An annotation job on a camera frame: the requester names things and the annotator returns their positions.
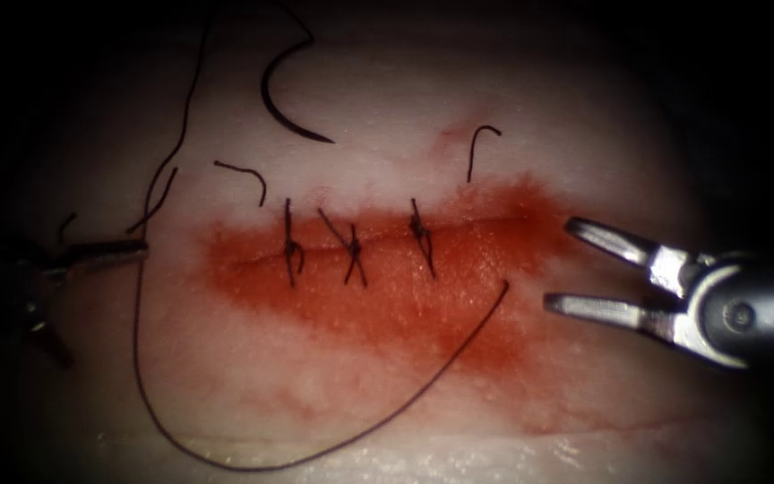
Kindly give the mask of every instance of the metal forceps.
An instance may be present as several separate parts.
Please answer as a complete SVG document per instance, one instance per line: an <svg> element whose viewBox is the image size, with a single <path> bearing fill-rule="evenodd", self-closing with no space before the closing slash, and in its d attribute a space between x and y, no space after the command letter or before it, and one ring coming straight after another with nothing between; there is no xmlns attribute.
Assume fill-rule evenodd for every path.
<svg viewBox="0 0 774 484"><path fill-rule="evenodd" d="M135 239L73 245L58 257L24 239L0 240L0 333L35 345L61 368L71 367L73 354L47 318L56 293L88 273L147 257L148 245Z"/></svg>
<svg viewBox="0 0 774 484"><path fill-rule="evenodd" d="M665 246L583 218L569 219L564 228L579 240L645 269L651 284L681 301L681 310L668 312L566 293L546 293L545 310L645 333L727 367L747 367L744 359L718 350L701 329L700 303L718 277L698 275L715 264L716 257Z"/></svg>

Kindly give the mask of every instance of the surgical suture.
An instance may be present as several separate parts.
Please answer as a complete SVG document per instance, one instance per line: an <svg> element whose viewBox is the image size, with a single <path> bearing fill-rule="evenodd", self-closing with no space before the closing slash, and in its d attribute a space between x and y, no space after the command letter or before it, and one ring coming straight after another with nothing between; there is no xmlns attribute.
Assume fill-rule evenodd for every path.
<svg viewBox="0 0 774 484"><path fill-rule="evenodd" d="M411 233L417 240L417 244L420 246L420 252L423 253L423 257L426 258L426 264L429 266L429 272L432 274L432 279L435 279L434 275L434 262L432 260L432 232L423 227L423 221L420 220L420 211L417 209L417 199L411 199L411 206L414 207L414 214L411 215L411 222L408 223L408 227L411 229Z"/></svg>
<svg viewBox="0 0 774 484"><path fill-rule="evenodd" d="M271 116L273 116L274 119L276 119L281 125L283 125L286 129L291 131L292 133L299 134L306 139L317 141L320 143L334 143L333 140L326 136L322 136L321 134L315 133L313 131L310 131L300 125L296 125L294 122L292 122L290 119L285 117L280 110L276 107L275 104L273 104L273 100L271 100L271 91L270 91L270 83L271 83L271 75L273 74L273 71L276 70L277 66L280 65L280 62L285 60L286 57L291 56L298 50L302 50L304 48L307 48L309 46L312 46L315 43L315 36L313 33L306 27L306 25L301 21L299 18L297 18L296 15L294 15L291 10L289 10L286 6L282 4L278 4L280 8L282 8L292 19L297 22L298 25L300 25L300 28L306 32L306 40L301 40L300 42L297 42L295 45L291 46L290 48L287 48L286 50L283 50L279 53L278 56L274 57L274 59L271 61L270 64L268 64L267 67L264 68L264 73L262 74L262 102L264 103L265 108L268 110L269 113L271 113Z"/></svg>
<svg viewBox="0 0 774 484"><path fill-rule="evenodd" d="M333 224L330 220L328 220L327 215L324 215L324 211L322 209L318 209L318 214L322 216L322 220L324 220L324 224L327 225L327 228L330 229L333 236L342 244L343 247L345 247L345 250L348 252L348 255L351 256L351 264L348 266L348 272L345 274L345 284L348 284L348 278L351 277L351 272L354 270L354 266L357 266L357 269L360 271L360 280L363 282L363 287L367 287L368 284L366 283L366 273L363 271L363 264L360 263L360 240L357 238L357 228L352 223L351 224L351 241L347 242L345 238L340 234L338 230L336 230L335 227L333 227Z"/></svg>
<svg viewBox="0 0 774 484"><path fill-rule="evenodd" d="M477 128L477 131L474 132L474 139L470 142L470 161L468 162L468 183L470 183L470 175L474 171L474 150L477 148L477 136L479 136L479 132L482 130L491 131L494 134L497 134L500 136L501 130L497 129L494 126L490 125L482 125L479 128Z"/></svg>
<svg viewBox="0 0 774 484"><path fill-rule="evenodd" d="M262 184L262 198L259 199L259 206L261 207L264 205L264 197L268 194L268 185L264 182L264 178L262 175L254 170L254 169L242 169L240 167L236 167L234 165L229 165L227 163L223 163L220 160L214 160L214 166L215 167L221 167L224 169L232 169L234 171L240 172L240 173L248 173L250 175L253 175L254 177L259 179L259 182Z"/></svg>
<svg viewBox="0 0 774 484"><path fill-rule="evenodd" d="M146 213L144 217L139 219L134 225L131 225L130 227L125 230L125 234L130 235L133 234L139 227L145 225L148 223L148 220L151 220L151 217L154 216L155 213L160 210L160 207L163 206L163 203L166 201L166 196L169 194L169 188L172 186L172 180L175 179L175 175L178 173L178 167L175 167L172 169L172 174L169 175L169 180L166 182L166 187L163 189L163 194L160 196L160 199L157 201L157 204L154 205L154 208L150 210L150 212Z"/></svg>
<svg viewBox="0 0 774 484"><path fill-rule="evenodd" d="M291 199L286 199L286 246L283 253L286 256L286 268L288 269L288 280L291 283L291 287L295 287L295 273L291 270L291 258L295 252L300 254L300 260L297 263L297 273L300 274L304 270L304 248L300 246L293 238L291 238Z"/></svg>

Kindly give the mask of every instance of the interrupted suture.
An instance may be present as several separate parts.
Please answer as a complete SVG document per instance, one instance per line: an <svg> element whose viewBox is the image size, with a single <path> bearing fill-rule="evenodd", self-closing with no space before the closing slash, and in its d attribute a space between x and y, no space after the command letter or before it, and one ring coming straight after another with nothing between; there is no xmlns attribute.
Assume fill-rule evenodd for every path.
<svg viewBox="0 0 774 484"><path fill-rule="evenodd" d="M304 248L291 237L291 199L286 199L285 233L286 243L283 249L283 255L286 257L286 268L288 269L288 283L295 287L295 273L291 270L291 259L295 253L299 254L300 259L297 262L297 273L304 271Z"/></svg>
<svg viewBox="0 0 774 484"><path fill-rule="evenodd" d="M420 211L417 209L416 198L411 199L411 206L414 207L414 213L411 215L411 222L408 224L408 227L411 229L411 233L414 234L414 238L420 246L420 252L423 253L423 257L426 259L426 265L429 267L432 279L436 279L434 275L434 262L432 261L432 232L423 227L423 222L420 220Z"/></svg>
<svg viewBox="0 0 774 484"><path fill-rule="evenodd" d="M314 132L311 132L309 130L306 130L291 121L289 121L286 117L284 117L279 110L276 108L276 106L273 104L268 85L269 80L271 78L272 72L276 69L277 65L286 57L290 56L291 54L297 52L298 50L302 48L309 47L314 42L314 37L312 33L309 31L309 29L306 28L306 26L288 9L285 7L281 8L286 10L289 15L295 19L295 21L301 26L301 28L306 32L307 39L304 41L301 41L297 43L295 46L292 46L291 48L283 51L280 53L271 63L268 65L268 67L264 71L264 75L262 76L262 85L261 85L261 91L262 91L262 100L264 102L265 107L267 110L271 113L271 115L279 121L283 126L285 126L290 131L299 134L307 139L318 141L321 143L333 143L332 140L320 135L316 134ZM137 229L142 229L142 240L147 240L149 231L148 231L148 221L162 208L167 195L170 192L172 182L176 176L177 168L172 169L171 174L169 175L168 181L166 183L166 186L163 190L163 193L160 197L160 199L154 204L152 208L151 207L151 200L152 200L152 194L154 193L154 189L157 186L157 183L159 182L159 177L166 169L166 167L169 165L172 159L175 158L175 156L180 151L182 145L185 142L186 133L187 133L187 123L189 119L189 113L190 113L190 107L193 100L194 91L196 88L196 85L199 81L200 72L202 70L202 64L204 59L204 52L205 52L205 45L207 43L208 34L211 28L211 23L213 19L214 12L212 12L205 22L204 29L202 31L202 38L198 50L197 60L196 60L196 66L195 66L195 73L193 76L193 81L190 85L190 90L187 93L185 104L184 104L184 115L182 119L181 124L181 130L178 136L178 139L176 141L175 146L170 151L170 153L167 155L167 157L161 161L161 163L158 165L157 170L155 171L152 180L149 184L147 193L145 195L144 199L144 206L143 206L143 215L137 221L132 225L130 228L127 229L126 233L131 234L134 233ZM490 130L498 135L500 135L500 131L496 130L495 128L491 126L481 126L477 129L477 132L474 134L474 142L471 144L471 167L469 169L468 173L468 180L470 181L470 170L472 169L473 164L473 147L474 143L476 142L477 134L483 130L487 129ZM246 173L249 175L253 175L256 177L261 185L262 185L262 195L260 197L259 206L262 207L265 202L266 192L267 192L267 182L264 179L264 177L253 169L243 169L240 167L236 167L234 165L229 165L227 163L220 162L219 160L215 160L213 163L214 166L224 169L229 169L235 172L239 173ZM434 255L433 255L433 241L432 241L432 232L430 229L428 229L420 216L419 209L417 207L417 199L412 198L411 199L411 206L413 209L413 213L410 216L410 220L407 224L407 228L399 226L400 233L397 234L398 238L404 238L406 241L407 237L407 229L410 229L411 235L414 237L414 239L417 241L417 247L419 248L420 252L422 253L424 259L426 260L426 266L428 267L428 271L432 276L432 280L436 280L436 273L434 268ZM350 239L346 239L342 236L340 231L334 226L334 224L331 222L331 220L327 217L327 215L324 213L324 211L321 208L317 209L317 212L319 216L321 217L324 226L330 231L330 233L333 235L334 238L336 238L337 241L339 241L341 247L348 253L349 257L349 265L348 270L346 272L345 278L343 283L345 285L348 285L348 280L351 276L351 273L354 271L354 268L356 267L359 274L360 274L360 280L363 288L368 287L368 281L366 278L366 273L364 271L364 267L361 261L361 252L362 252L362 246L361 241L358 238L357 234L357 226L354 223L349 223L350 226ZM288 283L292 289L294 289L297 286L296 276L298 274L301 274L304 269L305 264L305 250L299 244L293 237L292 237L292 223L291 223L291 197L285 198L285 210L284 210L284 216L282 220L283 228L283 248L281 250L281 254L279 256L284 257L284 266L285 271L288 274ZM473 254L473 252L465 252L463 254ZM298 256L297 260L297 267L294 265L294 257L295 255ZM288 458L286 462L283 463L277 463L277 464L268 464L268 465L233 465L230 462L230 459L227 458L225 462L222 462L217 459L211 459L210 453L203 455L197 451L195 451L193 448L191 448L189 445L182 442L177 436L174 435L172 431L167 428L166 424L161 420L160 416L155 410L155 406L151 401L151 398L149 396L148 390L146 389L145 382L143 381L144 375L142 372L142 361L141 361L141 354L140 354L140 337L141 337L141 318L142 318L142 289L143 284L145 283L144 276L145 276L145 262L142 261L139 263L138 268L138 279L137 279L137 287L136 287L136 302L134 305L134 315L133 315L133 338L132 338L132 347L133 347L133 372L135 374L136 378L136 384L137 388L139 390L139 395L142 398L142 402L145 406L146 411L148 412L150 419L157 431L167 439L167 441L174 446L178 451L180 451L183 454L189 455L193 457L198 462L203 462L207 465L210 465L212 467L215 467L217 469L227 470L227 471L240 471L240 472L267 472L267 471L281 471L284 469L288 469L291 467L295 467L301 464L304 464L306 462L311 462L313 460L319 459L321 457L324 457L327 454L336 452L340 450L341 448L347 447L349 445L354 444L355 442L359 441L360 439L364 438L365 436L368 436L378 430L379 428L384 427L397 417L401 415L403 412L405 412L411 405L413 405L415 402L418 402L425 394L428 392L431 387L443 376L443 374L450 369L453 364L456 362L456 360L459 358L460 355L462 355L468 346L479 336L481 330L486 326L486 324L490 321L495 311L502 306L502 303L504 301L504 298L506 297L507 292L510 289L510 284L508 281L500 279L501 281L501 288L496 293L490 292L494 290L494 286L489 284L485 286L478 286L478 301L482 301L483 304L487 304L485 301L491 300L491 304L488 307L487 311L484 314L480 314L478 319L477 316L472 316L473 321L477 321L475 325L472 326L462 326L461 328L455 327L453 329L458 330L456 333L457 338L453 339L450 338L449 340L444 340L445 344L443 345L443 350L445 352L443 353L444 356L446 356L445 359L443 359L443 363L441 363L441 357L438 355L442 355L442 353L438 353L438 355L435 355L437 357L437 360L439 363L437 366L432 366L431 370L433 373L420 380L420 385L417 386L416 391L413 391L410 393L410 395L406 398L403 397L404 400L401 401L401 403L397 404L394 408L392 408L391 411L387 411L383 417L376 419L374 423L368 425L367 427L363 428L362 430L353 432L350 436L339 439L339 441L336 444L328 445L326 448L323 448L320 451L312 452L307 455L303 456L291 456ZM225 264L225 268L229 269L231 273L235 273L235 267L237 267L234 264ZM282 265L278 265L278 270L276 271L276 274L278 277L280 274L282 274ZM240 284L243 281L236 280L234 284L236 287L238 284ZM482 313L482 307L477 307L477 309ZM464 333L465 328L469 328L467 334Z"/></svg>
<svg viewBox="0 0 774 484"><path fill-rule="evenodd" d="M340 244L342 244L346 252L348 252L348 256L351 257L351 264L348 265L348 272L345 274L345 280L343 283L348 285L348 278L351 277L351 272L354 271L354 266L356 265L358 271L360 272L360 281L363 283L364 288L367 287L368 283L366 282L366 273L363 271L363 263L360 262L360 251L362 247L360 246L360 240L357 238L357 228L355 225L353 223L351 224L351 240L346 241L342 234L336 230L336 227L333 227L330 219L327 218L327 215L324 214L322 209L318 209L318 214L322 217L324 224L327 225L327 228L331 231L333 236L340 242Z"/></svg>

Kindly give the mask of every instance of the dark background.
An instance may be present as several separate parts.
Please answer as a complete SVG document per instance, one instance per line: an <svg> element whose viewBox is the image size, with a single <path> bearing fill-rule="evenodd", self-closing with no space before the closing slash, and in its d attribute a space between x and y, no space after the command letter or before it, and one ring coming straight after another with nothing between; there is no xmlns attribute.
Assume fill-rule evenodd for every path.
<svg viewBox="0 0 774 484"><path fill-rule="evenodd" d="M11 168L30 158L74 83L110 43L201 19L209 6L0 4L0 200L9 177L19 176ZM582 18L621 47L620 61L675 130L719 244L774 250L774 3L572 0L550 8ZM774 375L758 377L774 405Z"/></svg>

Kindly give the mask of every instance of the pale tissue surface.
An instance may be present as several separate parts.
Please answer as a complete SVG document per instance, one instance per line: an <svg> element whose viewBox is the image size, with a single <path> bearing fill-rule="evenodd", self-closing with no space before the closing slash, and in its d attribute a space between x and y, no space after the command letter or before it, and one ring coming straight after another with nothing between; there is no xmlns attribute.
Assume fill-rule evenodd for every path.
<svg viewBox="0 0 774 484"><path fill-rule="evenodd" d="M221 17L194 98L191 132L173 163L181 168L176 186L186 189L173 190L152 221L156 260L193 264L180 239L170 234L208 212L242 227L269 223L281 213L288 194L296 196L296 209L312 210L319 203L319 189L329 188L333 196L324 207L348 214L364 203L405 209L412 195L424 206L434 203L463 183L467 152L438 155L428 147L463 117L487 117L504 131L500 138L481 135L481 177L512 179L532 171L552 191L590 201L601 212L612 213L612 222L628 220L652 229L654 236L683 237L683 228L700 225L658 118L644 106L628 76L605 64L600 54L604 45L582 29L508 12L483 22L457 10L452 20L437 15L435 27L434 15L425 10L404 21L345 6L317 10L301 5L298 14L311 22L318 44L278 69L271 91L280 109L338 145L302 143L270 118L258 95L266 63L300 39L294 24L267 7L250 16L234 10ZM176 140L198 36L192 25L150 32L135 37L133 48L109 57L100 71L105 75L91 80L83 103L63 117L56 143L47 147L22 196L15 198L15 223L30 225L38 239L51 240L62 207L73 207L90 222L74 223L68 236L84 240L119 234L120 227L138 219L146 180ZM435 155L443 155L447 163L419 162ZM247 179L247 189L242 189L241 179L213 168L213 160L259 169L271 181L267 210L255 206L253 180ZM452 162L460 169L444 168ZM601 259L594 264L602 273L614 266ZM164 287L183 284L167 265L149 265L149 272ZM132 276L120 272L98 280L104 291L121 291L114 303L97 301L91 285L72 288L62 303L61 312L71 316L63 334L74 341L87 369L70 379L49 374L40 359L23 369L26 378L40 380L40 388L49 392L20 394L26 416L8 418L31 422L27 452L51 475L134 483L623 482L736 477L761 465L755 456L763 449L751 444L757 436L747 422L696 419L521 440L494 431L491 436L449 436L438 435L437 428L418 434L399 426L401 432L385 429L359 445L282 473L217 471L162 440L135 394L129 366L131 313L125 307L132 300ZM530 295L541 290L532 281L518 281L515 287ZM599 281L576 281L575 289L586 288L608 289ZM150 290L145 301L154 308L146 324L159 328L152 335L152 348L159 354L169 349L174 357L176 351L204 349L182 346L181 335L165 334L165 326L151 326L152 321L182 318L192 331L198 331L200 317L215 324L225 321L224 307L178 311L174 302L164 304ZM592 360L610 371L593 382L576 382L562 395L562 405L607 407L608 421L615 423L629 423L636 413L652 415L679 402L700 413L706 402L700 396L688 407L691 400L676 394L688 388L680 385L683 381L698 374L696 365L644 341L585 336L552 343L547 365L565 371ZM282 333L272 338L281 339ZM242 368L245 364L224 368L226 385L236 381ZM259 369L270 376L269 368ZM656 372L665 377L657 380ZM639 391L624 396L628 406L597 401L606 394L606 384L630 381ZM155 390L163 388L154 384ZM164 388L165 394L178 391ZM203 423L201 428L208 430L246 422L245 416L229 419L211 408L206 403L183 409L183 419ZM539 411L544 408L540 403ZM459 405L445 414L488 422L471 410L470 404ZM222 462L227 457L234 462L253 447L216 436L185 442L204 445Z"/></svg>

